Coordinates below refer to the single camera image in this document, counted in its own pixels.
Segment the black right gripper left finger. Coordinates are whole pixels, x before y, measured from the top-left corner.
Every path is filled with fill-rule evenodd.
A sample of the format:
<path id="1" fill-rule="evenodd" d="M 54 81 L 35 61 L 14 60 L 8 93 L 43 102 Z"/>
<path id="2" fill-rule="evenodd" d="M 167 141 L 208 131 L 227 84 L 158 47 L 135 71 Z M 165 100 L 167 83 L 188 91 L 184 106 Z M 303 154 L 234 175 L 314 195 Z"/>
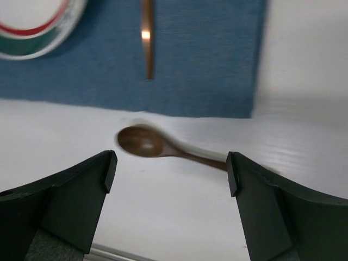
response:
<path id="1" fill-rule="evenodd" d="M 83 260 L 117 166 L 103 151 L 69 169 L 1 192 L 1 260 Z"/>

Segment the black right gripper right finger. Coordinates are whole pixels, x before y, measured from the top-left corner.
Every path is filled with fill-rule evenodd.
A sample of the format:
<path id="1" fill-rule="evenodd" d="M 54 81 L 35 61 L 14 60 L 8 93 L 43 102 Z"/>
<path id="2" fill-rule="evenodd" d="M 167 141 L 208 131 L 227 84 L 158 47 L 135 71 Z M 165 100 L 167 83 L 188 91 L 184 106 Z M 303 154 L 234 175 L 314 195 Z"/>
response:
<path id="1" fill-rule="evenodd" d="M 250 260 L 347 260 L 347 200 L 227 156 Z"/>

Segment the copper spoon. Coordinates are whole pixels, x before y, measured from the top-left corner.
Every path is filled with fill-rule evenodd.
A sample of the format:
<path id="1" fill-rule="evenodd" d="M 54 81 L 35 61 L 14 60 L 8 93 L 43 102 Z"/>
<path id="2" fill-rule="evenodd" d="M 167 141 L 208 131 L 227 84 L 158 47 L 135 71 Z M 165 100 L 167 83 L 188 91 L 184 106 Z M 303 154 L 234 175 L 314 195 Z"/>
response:
<path id="1" fill-rule="evenodd" d="M 116 134 L 116 142 L 124 151 L 138 157 L 177 157 L 227 171 L 225 161 L 194 154 L 176 139 L 149 125 L 133 125 L 121 129 Z"/>

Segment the blue cloth placemat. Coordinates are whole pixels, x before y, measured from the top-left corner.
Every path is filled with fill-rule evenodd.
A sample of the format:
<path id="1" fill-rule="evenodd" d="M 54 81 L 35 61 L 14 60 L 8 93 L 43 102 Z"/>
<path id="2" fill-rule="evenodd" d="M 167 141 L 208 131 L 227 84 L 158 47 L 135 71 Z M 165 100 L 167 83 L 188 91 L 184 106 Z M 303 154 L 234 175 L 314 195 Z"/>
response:
<path id="1" fill-rule="evenodd" d="M 48 55 L 1 60 L 1 97 L 182 117 L 249 118 L 267 1 L 156 1 L 146 79 L 139 1 L 89 1 Z"/>

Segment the white plate with green rim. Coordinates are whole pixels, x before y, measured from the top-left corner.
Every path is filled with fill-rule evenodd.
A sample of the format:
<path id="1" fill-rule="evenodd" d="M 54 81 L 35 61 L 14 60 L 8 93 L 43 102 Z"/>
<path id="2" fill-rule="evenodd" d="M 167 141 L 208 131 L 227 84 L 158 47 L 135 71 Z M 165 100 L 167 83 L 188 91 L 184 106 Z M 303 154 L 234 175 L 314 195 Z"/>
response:
<path id="1" fill-rule="evenodd" d="M 72 33 L 87 3 L 1 0 L 1 58 L 28 60 L 54 50 Z"/>

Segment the copper knife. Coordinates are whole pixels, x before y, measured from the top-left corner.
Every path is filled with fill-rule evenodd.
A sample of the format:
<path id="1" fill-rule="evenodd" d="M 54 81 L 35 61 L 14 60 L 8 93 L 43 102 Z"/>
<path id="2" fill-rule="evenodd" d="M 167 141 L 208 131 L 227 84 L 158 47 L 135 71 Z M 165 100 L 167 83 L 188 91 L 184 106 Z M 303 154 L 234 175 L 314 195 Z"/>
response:
<path id="1" fill-rule="evenodd" d="M 144 49 L 146 79 L 153 79 L 154 70 L 154 1 L 141 0 L 141 40 Z"/>

